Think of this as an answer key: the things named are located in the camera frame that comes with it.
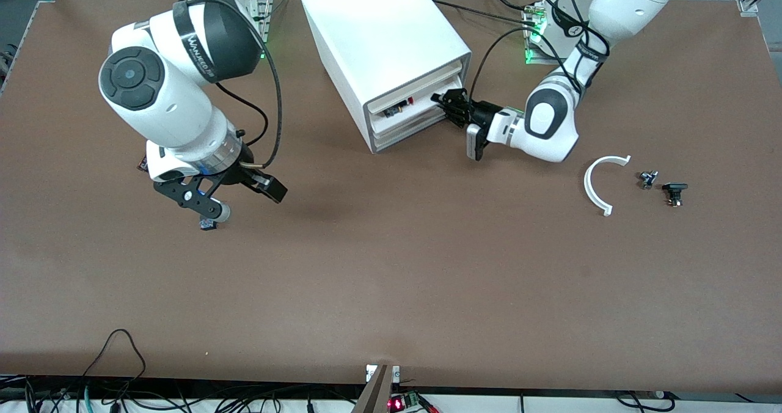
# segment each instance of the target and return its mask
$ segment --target white plastic box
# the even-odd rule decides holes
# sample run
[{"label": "white plastic box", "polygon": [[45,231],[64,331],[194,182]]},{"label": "white plastic box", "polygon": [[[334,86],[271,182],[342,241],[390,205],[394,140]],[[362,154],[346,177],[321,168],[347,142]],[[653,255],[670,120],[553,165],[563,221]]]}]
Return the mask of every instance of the white plastic box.
[{"label": "white plastic box", "polygon": [[444,118],[430,98],[463,86],[470,50],[432,0],[302,3],[323,65],[372,153]]}]

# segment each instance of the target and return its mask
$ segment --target brown work surface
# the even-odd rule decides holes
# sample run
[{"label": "brown work surface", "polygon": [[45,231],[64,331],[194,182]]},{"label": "brown work surface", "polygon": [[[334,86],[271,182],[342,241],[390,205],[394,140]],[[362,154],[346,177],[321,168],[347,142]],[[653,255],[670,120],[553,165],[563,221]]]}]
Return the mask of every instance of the brown work surface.
[{"label": "brown work surface", "polygon": [[[734,2],[674,1],[617,46],[576,112],[578,146],[551,164],[499,145],[473,162],[446,122],[369,154],[290,0],[269,41],[285,127],[268,170],[290,192],[221,188],[234,215],[201,232],[135,170],[144,140],[97,86],[114,29],[171,1],[35,16],[0,100],[1,372],[81,374],[126,327],[157,377],[360,382],[387,360],[422,386],[782,393],[782,91]],[[511,28],[444,13],[473,73]],[[514,35],[477,98],[523,108],[548,70]],[[265,62],[226,86],[274,118]],[[610,217],[582,181],[606,155],[633,156],[594,175]],[[684,206],[638,188],[643,170],[689,183]],[[117,340],[95,373],[137,369]]]}]

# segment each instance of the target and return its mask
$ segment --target black rubber band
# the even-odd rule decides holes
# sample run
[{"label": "black rubber band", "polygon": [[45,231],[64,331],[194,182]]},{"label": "black rubber band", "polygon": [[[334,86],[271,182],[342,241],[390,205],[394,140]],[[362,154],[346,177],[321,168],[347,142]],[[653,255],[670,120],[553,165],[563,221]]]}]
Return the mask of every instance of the black rubber band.
[{"label": "black rubber band", "polygon": [[174,8],[171,10],[171,13],[174,16],[174,26],[176,26],[179,38],[182,40],[182,46],[188,52],[193,65],[198,68],[205,81],[220,81],[217,78],[217,73],[214,71],[214,64],[207,56],[206,49],[201,44],[193,22],[190,20],[190,10],[188,10],[187,2],[174,2]]},{"label": "black rubber band", "polygon": [[594,49],[589,48],[589,46],[587,46],[587,44],[584,43],[583,40],[579,40],[579,42],[576,43],[576,49],[579,50],[581,56],[584,56],[587,59],[592,60],[593,62],[604,63],[606,60],[608,60],[608,56],[606,56],[606,54],[597,52]]}]

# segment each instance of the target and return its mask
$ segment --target white semicircular bracket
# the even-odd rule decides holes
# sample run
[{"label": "white semicircular bracket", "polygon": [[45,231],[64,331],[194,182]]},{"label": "white semicircular bracket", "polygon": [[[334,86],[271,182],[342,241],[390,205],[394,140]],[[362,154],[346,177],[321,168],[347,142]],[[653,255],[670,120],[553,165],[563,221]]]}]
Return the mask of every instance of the white semicircular bracket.
[{"label": "white semicircular bracket", "polygon": [[627,158],[622,158],[620,156],[604,156],[602,158],[595,159],[594,163],[592,163],[592,165],[586,169],[586,173],[584,174],[584,190],[586,190],[586,195],[589,196],[589,199],[594,202],[596,206],[603,209],[603,216],[611,216],[611,211],[614,207],[608,202],[603,201],[603,199],[600,199],[600,196],[595,193],[594,188],[592,187],[592,170],[594,170],[595,166],[600,163],[614,163],[620,166],[625,166],[629,162],[629,155]]}]

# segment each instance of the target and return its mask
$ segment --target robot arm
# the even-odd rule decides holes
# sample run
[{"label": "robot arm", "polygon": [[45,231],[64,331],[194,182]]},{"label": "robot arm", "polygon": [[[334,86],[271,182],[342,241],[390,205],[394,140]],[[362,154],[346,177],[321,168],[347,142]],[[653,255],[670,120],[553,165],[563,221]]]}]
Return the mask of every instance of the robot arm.
[{"label": "robot arm", "polygon": [[[216,2],[174,3],[172,10],[112,35],[98,85],[113,110],[148,141],[146,163],[157,191],[215,221],[229,208],[212,198],[219,185],[243,184],[282,201],[274,177],[245,168],[254,157],[242,133],[213,106],[201,86],[255,70],[261,46],[241,15]],[[183,179],[192,177],[185,184]],[[213,187],[203,192],[203,181]]]},{"label": "robot arm", "polygon": [[531,156],[559,163],[569,156],[579,139],[574,111],[603,63],[609,49],[641,31],[668,0],[592,0],[588,26],[600,35],[584,31],[564,66],[549,73],[530,94],[524,112],[501,108],[481,101],[474,103],[466,93],[434,95],[446,106],[455,100],[463,109],[472,109],[467,127],[467,154],[480,159],[483,146],[489,142],[518,148]]}]

